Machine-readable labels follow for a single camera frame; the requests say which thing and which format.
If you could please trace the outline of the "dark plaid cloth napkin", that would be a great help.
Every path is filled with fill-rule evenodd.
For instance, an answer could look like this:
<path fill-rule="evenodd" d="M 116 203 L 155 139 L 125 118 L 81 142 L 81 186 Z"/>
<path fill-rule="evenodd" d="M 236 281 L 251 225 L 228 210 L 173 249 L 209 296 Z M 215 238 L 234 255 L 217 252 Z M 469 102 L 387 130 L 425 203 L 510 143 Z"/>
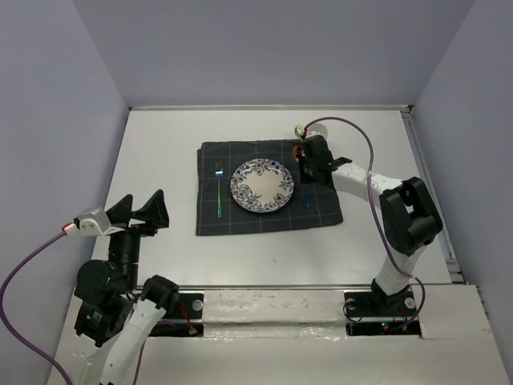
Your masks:
<path fill-rule="evenodd" d="M 305 207 L 299 168 L 293 158 L 297 140 L 204 142 L 197 150 L 198 193 L 196 235 L 224 236 L 275 233 L 339 225 L 344 221 L 337 193 L 321 184 L 306 184 L 310 206 Z M 293 176 L 295 188 L 289 203 L 272 213 L 242 209 L 230 193 L 230 178 L 244 162 L 256 158 L 276 160 Z M 217 217 L 215 165 L 222 161 L 222 217 Z"/>

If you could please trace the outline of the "blue floral plate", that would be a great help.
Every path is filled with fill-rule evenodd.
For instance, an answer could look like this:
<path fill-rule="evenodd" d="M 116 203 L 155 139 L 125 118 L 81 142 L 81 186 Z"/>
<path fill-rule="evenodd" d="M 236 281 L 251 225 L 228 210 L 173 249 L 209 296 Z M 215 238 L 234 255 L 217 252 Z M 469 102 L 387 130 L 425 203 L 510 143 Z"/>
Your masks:
<path fill-rule="evenodd" d="M 234 201 L 251 213 L 272 213 L 284 208 L 295 188 L 292 173 L 271 159 L 253 159 L 241 164 L 230 179 Z"/>

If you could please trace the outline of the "iridescent fork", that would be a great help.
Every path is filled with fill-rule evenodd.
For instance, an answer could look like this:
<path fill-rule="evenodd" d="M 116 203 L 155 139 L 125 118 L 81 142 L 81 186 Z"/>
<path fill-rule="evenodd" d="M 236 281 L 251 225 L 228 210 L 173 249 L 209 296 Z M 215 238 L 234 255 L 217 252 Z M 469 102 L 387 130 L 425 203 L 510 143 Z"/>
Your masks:
<path fill-rule="evenodd" d="M 217 181 L 217 217 L 222 217 L 221 180 L 224 176 L 222 161 L 218 160 L 215 165 L 215 176 Z"/>

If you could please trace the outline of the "cream yellow mug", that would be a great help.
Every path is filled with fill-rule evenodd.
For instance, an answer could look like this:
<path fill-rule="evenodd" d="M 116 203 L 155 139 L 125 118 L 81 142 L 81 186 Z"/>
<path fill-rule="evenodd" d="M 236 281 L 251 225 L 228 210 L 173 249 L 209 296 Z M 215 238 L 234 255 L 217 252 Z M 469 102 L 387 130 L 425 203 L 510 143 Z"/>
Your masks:
<path fill-rule="evenodd" d="M 314 123 L 314 124 L 310 124 L 304 128 L 308 129 L 308 135 L 306 138 L 313 137 L 313 136 L 322 136 L 325 140 L 328 139 L 328 136 L 329 136 L 328 129 L 324 124 Z"/>

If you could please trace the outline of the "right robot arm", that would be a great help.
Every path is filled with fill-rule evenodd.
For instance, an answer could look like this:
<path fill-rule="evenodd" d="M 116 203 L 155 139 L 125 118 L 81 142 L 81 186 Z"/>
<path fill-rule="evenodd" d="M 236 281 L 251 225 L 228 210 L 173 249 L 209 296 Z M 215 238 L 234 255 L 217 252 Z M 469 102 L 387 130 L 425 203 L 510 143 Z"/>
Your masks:
<path fill-rule="evenodd" d="M 387 256 L 366 303 L 375 313 L 388 314 L 406 296 L 420 255 L 442 231 L 442 219 L 426 184 L 416 176 L 394 179 L 348 158 L 335 159 L 321 135 L 301 140 L 294 156 L 302 182 L 324 184 L 370 204 Z"/>

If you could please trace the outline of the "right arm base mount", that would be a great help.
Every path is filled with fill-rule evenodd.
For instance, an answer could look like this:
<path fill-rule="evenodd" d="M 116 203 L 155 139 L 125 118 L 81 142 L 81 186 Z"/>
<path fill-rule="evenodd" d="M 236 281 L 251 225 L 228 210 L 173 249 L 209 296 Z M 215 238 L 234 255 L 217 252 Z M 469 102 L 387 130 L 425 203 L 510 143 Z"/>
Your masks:
<path fill-rule="evenodd" d="M 345 292 L 341 310 L 349 337 L 422 335 L 410 286 L 387 296 L 372 282 L 369 290 Z"/>

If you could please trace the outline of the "iridescent spoon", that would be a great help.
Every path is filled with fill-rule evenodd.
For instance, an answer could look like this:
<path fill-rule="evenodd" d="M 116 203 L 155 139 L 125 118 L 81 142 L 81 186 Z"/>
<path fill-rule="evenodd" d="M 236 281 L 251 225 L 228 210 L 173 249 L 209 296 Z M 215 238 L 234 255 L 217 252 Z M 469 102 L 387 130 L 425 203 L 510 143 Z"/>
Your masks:
<path fill-rule="evenodd" d="M 295 161 L 298 163 L 298 166 L 301 166 L 300 160 L 301 160 L 301 156 L 302 156 L 302 149 L 299 145 L 297 145 L 293 148 L 293 155 L 294 155 Z M 304 196 L 305 207 L 308 208 L 310 206 L 309 194 L 308 194 L 306 185 L 302 181 L 301 181 L 301 186 L 302 186 L 302 191 L 303 191 L 303 196 Z"/>

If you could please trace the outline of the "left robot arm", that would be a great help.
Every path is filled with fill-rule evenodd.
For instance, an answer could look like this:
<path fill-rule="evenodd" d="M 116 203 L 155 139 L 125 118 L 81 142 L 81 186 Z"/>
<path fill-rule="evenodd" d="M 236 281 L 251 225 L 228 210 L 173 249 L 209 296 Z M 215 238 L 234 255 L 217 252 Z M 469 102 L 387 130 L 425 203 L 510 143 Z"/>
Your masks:
<path fill-rule="evenodd" d="M 164 192 L 159 189 L 138 210 L 127 194 L 110 209 L 80 213 L 67 234 L 108 237 L 107 258 L 85 262 L 74 296 L 81 302 L 75 321 L 71 367 L 74 384 L 120 384 L 157 323 L 176 311 L 179 287 L 155 275 L 134 295 L 140 243 L 169 226 Z"/>

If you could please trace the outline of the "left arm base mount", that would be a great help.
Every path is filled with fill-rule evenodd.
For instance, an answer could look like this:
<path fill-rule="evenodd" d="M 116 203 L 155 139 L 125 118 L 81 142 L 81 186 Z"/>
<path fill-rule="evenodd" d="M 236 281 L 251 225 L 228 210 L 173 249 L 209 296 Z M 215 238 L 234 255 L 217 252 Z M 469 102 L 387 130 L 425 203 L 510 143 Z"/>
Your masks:
<path fill-rule="evenodd" d="M 151 337 L 196 338 L 204 333 L 204 294 L 180 292 L 175 308 L 168 311 L 153 327 Z"/>

